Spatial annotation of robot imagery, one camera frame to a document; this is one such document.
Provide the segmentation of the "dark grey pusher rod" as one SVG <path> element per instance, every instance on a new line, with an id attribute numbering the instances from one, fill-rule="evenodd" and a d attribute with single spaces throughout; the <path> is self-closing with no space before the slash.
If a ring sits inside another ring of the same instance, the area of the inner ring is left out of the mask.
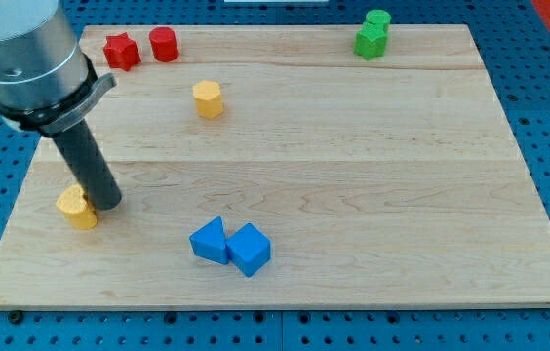
<path id="1" fill-rule="evenodd" d="M 53 142 L 96 210 L 119 205 L 121 190 L 85 120 L 56 135 Z"/>

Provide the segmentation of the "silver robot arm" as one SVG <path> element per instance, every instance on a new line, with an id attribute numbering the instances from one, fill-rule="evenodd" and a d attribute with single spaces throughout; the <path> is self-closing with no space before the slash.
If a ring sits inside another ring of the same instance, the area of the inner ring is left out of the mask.
<path id="1" fill-rule="evenodd" d="M 59 0 L 0 0 L 0 114 L 50 138 L 102 211 L 122 193 L 85 117 L 115 85 L 97 75 Z"/>

